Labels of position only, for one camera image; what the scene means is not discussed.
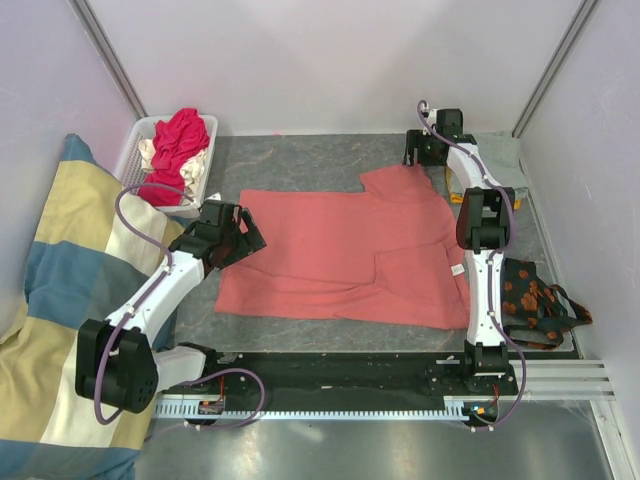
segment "yellow object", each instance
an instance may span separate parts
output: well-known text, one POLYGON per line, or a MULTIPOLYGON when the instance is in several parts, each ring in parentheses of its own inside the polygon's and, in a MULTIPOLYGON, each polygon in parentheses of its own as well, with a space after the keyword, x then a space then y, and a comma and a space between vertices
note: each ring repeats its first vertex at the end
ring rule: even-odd
MULTIPOLYGON (((464 196, 463 195, 459 195, 457 193, 451 193, 451 169, 449 167, 445 167, 445 179, 447 182, 447 191, 449 192, 449 200, 451 201, 451 203, 462 203, 462 200, 464 200, 464 196)), ((515 210, 520 209, 520 205, 522 204, 522 199, 518 199, 515 201, 515 204, 513 205, 513 208, 515 210)))

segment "patterned cloth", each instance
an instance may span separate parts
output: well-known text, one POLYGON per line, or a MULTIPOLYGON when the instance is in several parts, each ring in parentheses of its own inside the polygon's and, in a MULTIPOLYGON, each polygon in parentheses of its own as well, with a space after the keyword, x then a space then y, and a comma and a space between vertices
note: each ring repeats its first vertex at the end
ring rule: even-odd
MULTIPOLYGON (((0 478, 134 478, 151 407, 102 426, 74 388, 76 330, 121 306, 161 260, 115 216, 121 190, 80 137, 67 136, 27 261, 25 299, 0 338, 0 478)), ((183 230, 135 195, 122 210, 164 244, 183 230)))
POLYGON ((505 325, 504 331, 519 344, 541 350, 553 350, 562 345, 564 332, 593 323, 591 314, 567 296, 560 285, 547 286, 536 275, 536 264, 514 258, 504 261, 502 271, 502 311, 527 321, 527 325, 505 325), (569 315, 562 301, 569 304, 575 317, 569 315), (524 332, 534 332, 527 340, 524 332))

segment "red cloth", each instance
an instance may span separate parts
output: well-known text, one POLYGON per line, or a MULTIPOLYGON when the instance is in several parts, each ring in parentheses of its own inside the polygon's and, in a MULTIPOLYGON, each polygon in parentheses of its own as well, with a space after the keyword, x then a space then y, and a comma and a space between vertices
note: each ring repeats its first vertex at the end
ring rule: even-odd
POLYGON ((360 176, 365 193, 245 190, 267 247, 226 268, 215 310, 463 328, 455 219, 421 168, 360 176))
MULTIPOLYGON (((156 124, 153 146, 156 153, 151 159, 154 171, 145 183, 162 183, 184 190, 180 167, 194 155, 209 146, 209 134, 204 120, 195 108, 183 108, 168 122, 156 124)), ((182 196, 164 188, 145 187, 138 195, 155 207, 180 205, 182 196)))

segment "black fabric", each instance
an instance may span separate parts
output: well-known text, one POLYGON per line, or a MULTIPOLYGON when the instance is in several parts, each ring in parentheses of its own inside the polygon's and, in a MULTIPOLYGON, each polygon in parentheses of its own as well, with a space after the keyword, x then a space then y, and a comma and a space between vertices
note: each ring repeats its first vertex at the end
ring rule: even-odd
POLYGON ((502 275, 502 311, 505 314, 527 320, 528 325, 505 325, 504 331, 519 344, 543 350, 559 347, 564 332, 580 325, 593 323, 591 314, 582 305, 567 296, 560 285, 547 286, 537 275, 533 262, 507 258, 502 275), (569 315, 560 303, 564 298, 575 317, 569 315), (534 330, 539 335, 537 341, 518 338, 518 332, 534 330))

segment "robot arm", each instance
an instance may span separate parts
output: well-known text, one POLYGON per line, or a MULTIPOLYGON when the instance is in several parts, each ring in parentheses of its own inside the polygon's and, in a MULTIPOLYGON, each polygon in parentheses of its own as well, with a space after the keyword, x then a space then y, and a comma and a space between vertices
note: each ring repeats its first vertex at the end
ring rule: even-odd
MULTIPOLYGON (((461 144, 461 146, 480 159, 476 145, 464 143, 461 144)), ((482 191, 481 193, 484 194, 484 190, 492 190, 490 185, 500 185, 490 173, 487 174, 488 178, 484 178, 476 163, 458 149, 449 149, 447 166, 458 177, 458 180, 465 190, 480 189, 482 191)), ((468 218, 462 219, 461 223, 458 224, 458 228, 464 229, 468 221, 468 218)), ((472 292, 471 318, 469 320, 469 329, 467 330, 467 341, 471 345, 481 343, 486 347, 496 347, 504 342, 504 338, 502 338, 502 335, 494 328, 493 322, 489 317, 489 295, 493 295, 493 305, 501 305, 500 269, 504 254, 499 251, 493 253, 494 251, 494 249, 480 248, 478 250, 465 249, 464 252, 467 268, 469 269, 469 283, 471 284, 472 292), (491 262, 489 262, 489 257, 492 253, 492 259, 491 262), (491 284, 489 283, 489 270, 492 270, 491 278, 497 279, 497 281, 493 281, 491 284)), ((500 310, 500 308, 497 308, 494 314, 498 325, 502 326, 500 310)))
POLYGON ((421 101, 418 115, 424 128, 407 132, 403 163, 413 165, 417 160, 423 166, 446 165, 465 188, 456 224, 472 295, 463 376, 504 375, 509 363, 500 312, 500 270, 515 195, 488 172, 475 139, 463 132, 459 109, 429 110, 421 101))
POLYGON ((206 200, 200 218, 172 242, 171 265, 158 267, 145 284, 105 321, 87 320, 78 331, 76 393, 134 413, 156 392, 201 377, 207 354, 195 346, 152 352, 151 346, 180 301, 214 269, 222 269, 264 248, 248 210, 206 200), (126 325, 120 325, 127 318, 126 325), (115 336, 104 375, 99 365, 115 336))

